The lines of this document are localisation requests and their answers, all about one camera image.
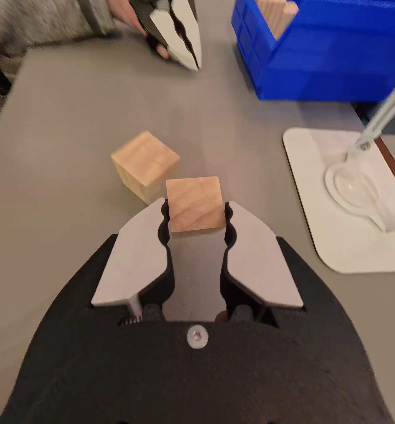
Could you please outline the tan wooden cube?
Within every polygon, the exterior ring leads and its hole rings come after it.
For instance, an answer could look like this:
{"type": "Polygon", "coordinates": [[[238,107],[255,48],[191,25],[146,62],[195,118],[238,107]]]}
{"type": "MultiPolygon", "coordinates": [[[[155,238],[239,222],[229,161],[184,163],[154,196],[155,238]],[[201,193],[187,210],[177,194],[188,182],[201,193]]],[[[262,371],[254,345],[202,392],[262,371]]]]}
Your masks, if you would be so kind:
{"type": "Polygon", "coordinates": [[[166,187],[174,238],[211,234],[226,227],[218,177],[169,179],[166,187]]]}

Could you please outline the person's left hand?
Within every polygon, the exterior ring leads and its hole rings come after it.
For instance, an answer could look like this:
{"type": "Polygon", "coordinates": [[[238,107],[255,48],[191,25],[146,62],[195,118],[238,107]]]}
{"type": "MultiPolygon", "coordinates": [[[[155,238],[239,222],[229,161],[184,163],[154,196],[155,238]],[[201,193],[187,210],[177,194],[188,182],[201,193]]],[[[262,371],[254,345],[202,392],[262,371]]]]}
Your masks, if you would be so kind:
{"type": "MultiPolygon", "coordinates": [[[[136,30],[146,39],[146,41],[148,41],[149,35],[142,27],[129,0],[107,0],[106,3],[113,18],[125,24],[129,28],[136,30]]],[[[168,51],[163,45],[154,45],[150,48],[164,60],[171,60],[168,51]]]]}

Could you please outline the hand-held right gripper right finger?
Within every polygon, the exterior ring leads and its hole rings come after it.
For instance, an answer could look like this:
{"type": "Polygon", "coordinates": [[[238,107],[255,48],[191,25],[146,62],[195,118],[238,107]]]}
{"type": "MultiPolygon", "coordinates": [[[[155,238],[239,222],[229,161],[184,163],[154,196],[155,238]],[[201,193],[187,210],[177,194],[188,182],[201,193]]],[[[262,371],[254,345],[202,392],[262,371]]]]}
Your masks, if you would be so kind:
{"type": "Polygon", "coordinates": [[[257,321],[269,308],[301,310],[304,302],[274,232],[234,201],[226,202],[221,296],[229,319],[246,306],[257,321]]]}

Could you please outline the medium natural wooden cube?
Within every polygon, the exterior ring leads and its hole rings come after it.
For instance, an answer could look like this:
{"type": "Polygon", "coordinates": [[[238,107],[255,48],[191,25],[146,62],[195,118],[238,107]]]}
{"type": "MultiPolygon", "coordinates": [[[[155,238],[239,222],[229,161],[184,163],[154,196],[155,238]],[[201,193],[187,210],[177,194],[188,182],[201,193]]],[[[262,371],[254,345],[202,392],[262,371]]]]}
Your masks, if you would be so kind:
{"type": "Polygon", "coordinates": [[[275,28],[273,30],[273,36],[275,40],[279,40],[281,38],[284,31],[287,29],[287,27],[294,19],[298,11],[299,8],[294,1],[286,1],[282,5],[279,11],[279,17],[275,23],[275,28]]]}

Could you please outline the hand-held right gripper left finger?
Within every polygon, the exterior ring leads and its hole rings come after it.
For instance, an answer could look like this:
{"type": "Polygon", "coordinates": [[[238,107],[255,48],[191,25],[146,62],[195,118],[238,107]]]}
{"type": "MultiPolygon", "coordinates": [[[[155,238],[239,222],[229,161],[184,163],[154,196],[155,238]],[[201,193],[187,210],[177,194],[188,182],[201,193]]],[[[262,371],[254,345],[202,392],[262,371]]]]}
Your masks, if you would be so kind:
{"type": "Polygon", "coordinates": [[[127,306],[129,321],[142,321],[148,305],[162,308],[175,288],[168,223],[168,200],[158,198],[120,229],[93,307],[127,306]]]}

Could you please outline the pale yellowish wooden cube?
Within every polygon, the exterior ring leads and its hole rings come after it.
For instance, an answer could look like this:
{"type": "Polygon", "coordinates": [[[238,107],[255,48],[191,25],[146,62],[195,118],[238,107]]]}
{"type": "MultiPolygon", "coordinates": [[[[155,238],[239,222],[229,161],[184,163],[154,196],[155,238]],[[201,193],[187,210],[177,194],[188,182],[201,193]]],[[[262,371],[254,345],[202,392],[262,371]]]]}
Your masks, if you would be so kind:
{"type": "Polygon", "coordinates": [[[176,178],[180,156],[148,131],[110,155],[122,183],[147,205],[164,196],[176,178]]]}

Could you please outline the blue plastic bin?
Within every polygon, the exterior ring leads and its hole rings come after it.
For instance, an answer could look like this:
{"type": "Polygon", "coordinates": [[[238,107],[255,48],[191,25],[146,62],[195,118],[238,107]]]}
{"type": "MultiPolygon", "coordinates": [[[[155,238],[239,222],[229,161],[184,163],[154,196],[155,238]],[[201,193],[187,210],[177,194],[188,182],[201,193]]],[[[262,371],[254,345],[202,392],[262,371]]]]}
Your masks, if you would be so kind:
{"type": "Polygon", "coordinates": [[[260,100],[379,102],[395,88],[395,1],[296,1],[276,40],[258,5],[238,0],[232,27],[260,100]]]}

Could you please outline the large striped-grain wooden cube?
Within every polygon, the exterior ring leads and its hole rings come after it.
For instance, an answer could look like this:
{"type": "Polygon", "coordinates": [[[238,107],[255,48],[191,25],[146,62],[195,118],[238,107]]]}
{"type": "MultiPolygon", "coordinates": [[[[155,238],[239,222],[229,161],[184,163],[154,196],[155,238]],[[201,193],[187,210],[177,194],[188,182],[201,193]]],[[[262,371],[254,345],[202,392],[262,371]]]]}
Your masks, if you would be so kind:
{"type": "Polygon", "coordinates": [[[257,0],[256,4],[262,13],[273,37],[278,39],[278,28],[286,7],[286,0],[257,0]]]}

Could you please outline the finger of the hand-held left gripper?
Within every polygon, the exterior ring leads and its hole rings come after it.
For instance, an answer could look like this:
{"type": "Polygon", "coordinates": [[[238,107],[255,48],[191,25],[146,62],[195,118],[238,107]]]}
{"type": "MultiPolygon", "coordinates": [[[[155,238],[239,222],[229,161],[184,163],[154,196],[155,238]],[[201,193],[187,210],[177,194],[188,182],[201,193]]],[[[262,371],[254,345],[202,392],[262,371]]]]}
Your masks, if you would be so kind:
{"type": "Polygon", "coordinates": [[[193,8],[187,0],[172,0],[169,5],[169,14],[174,24],[174,35],[169,41],[169,53],[184,67],[200,70],[202,67],[200,30],[193,8]]]}
{"type": "Polygon", "coordinates": [[[167,10],[155,9],[150,18],[166,44],[170,58],[189,70],[199,70],[193,46],[185,35],[184,26],[167,10]]]}

